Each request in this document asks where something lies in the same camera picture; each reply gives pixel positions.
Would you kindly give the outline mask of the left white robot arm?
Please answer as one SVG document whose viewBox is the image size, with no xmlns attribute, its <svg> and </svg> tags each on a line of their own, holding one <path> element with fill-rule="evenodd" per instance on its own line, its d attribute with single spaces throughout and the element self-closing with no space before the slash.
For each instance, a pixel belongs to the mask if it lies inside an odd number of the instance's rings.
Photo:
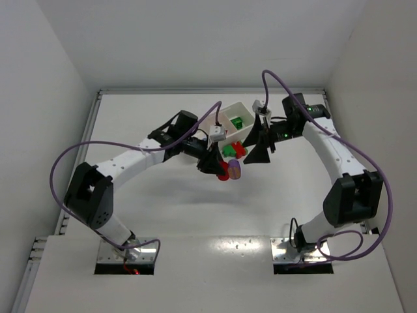
<svg viewBox="0 0 417 313">
<path fill-rule="evenodd" d="M 218 149 L 226 138 L 224 127 L 215 122 L 202 140 L 195 136 L 198 126 L 195 114 L 181 110 L 137 146 L 99 164 L 80 164 L 66 192 L 65 207 L 117 252 L 129 257 L 143 243 L 113 212 L 114 193 L 123 184 L 181 153 L 196 158 L 200 172 L 225 175 Z"/>
</svg>

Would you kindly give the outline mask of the purple lego top brick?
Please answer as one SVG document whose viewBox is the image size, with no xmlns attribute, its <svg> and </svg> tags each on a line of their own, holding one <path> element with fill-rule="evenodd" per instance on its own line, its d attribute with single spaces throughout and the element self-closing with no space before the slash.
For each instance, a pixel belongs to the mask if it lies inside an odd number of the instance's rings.
<svg viewBox="0 0 417 313">
<path fill-rule="evenodd" d="M 227 163 L 227 171 L 228 171 L 230 179 L 232 180 L 240 179 L 241 177 L 240 162 L 237 159 L 231 159 Z"/>
</svg>

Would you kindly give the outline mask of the green lego end brick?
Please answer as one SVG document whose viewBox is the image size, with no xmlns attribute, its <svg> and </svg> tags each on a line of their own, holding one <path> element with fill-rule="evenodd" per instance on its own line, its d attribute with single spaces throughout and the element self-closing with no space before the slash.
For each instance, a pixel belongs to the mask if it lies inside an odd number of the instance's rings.
<svg viewBox="0 0 417 313">
<path fill-rule="evenodd" d="M 241 117 L 234 117 L 230 120 L 236 130 L 241 130 L 245 127 L 244 120 Z"/>
</svg>

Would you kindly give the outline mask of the red lego brick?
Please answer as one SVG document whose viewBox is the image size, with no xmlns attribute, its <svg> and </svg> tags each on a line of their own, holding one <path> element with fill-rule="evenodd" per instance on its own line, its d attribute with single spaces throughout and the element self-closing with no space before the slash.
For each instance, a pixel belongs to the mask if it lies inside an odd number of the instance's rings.
<svg viewBox="0 0 417 313">
<path fill-rule="evenodd" d="M 218 174 L 217 175 L 217 178 L 220 181 L 227 181 L 227 180 L 229 180 L 230 176 L 229 176 L 229 165 L 228 165 L 228 163 L 225 162 L 225 161 L 221 161 L 220 162 L 220 165 L 221 165 L 221 167 L 223 169 L 223 173 L 222 174 Z"/>
</svg>

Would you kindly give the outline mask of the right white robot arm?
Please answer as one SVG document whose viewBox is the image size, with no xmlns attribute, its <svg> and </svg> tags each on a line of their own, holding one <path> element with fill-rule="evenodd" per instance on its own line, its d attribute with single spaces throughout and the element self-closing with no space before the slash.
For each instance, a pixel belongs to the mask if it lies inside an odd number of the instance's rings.
<svg viewBox="0 0 417 313">
<path fill-rule="evenodd" d="M 275 144 L 303 137 L 325 166 L 332 188 L 323 200 L 323 210 L 314 219 L 297 226 L 290 244 L 297 252 L 313 250 L 325 236 L 345 226 L 373 218 L 379 206 L 383 179 L 368 171 L 336 138 L 338 133 L 330 113 L 322 104 L 308 105 L 301 93 L 282 101 L 285 118 L 274 122 L 271 111 L 259 100 L 252 110 L 255 122 L 244 140 L 251 151 L 245 164 L 266 164 Z"/>
</svg>

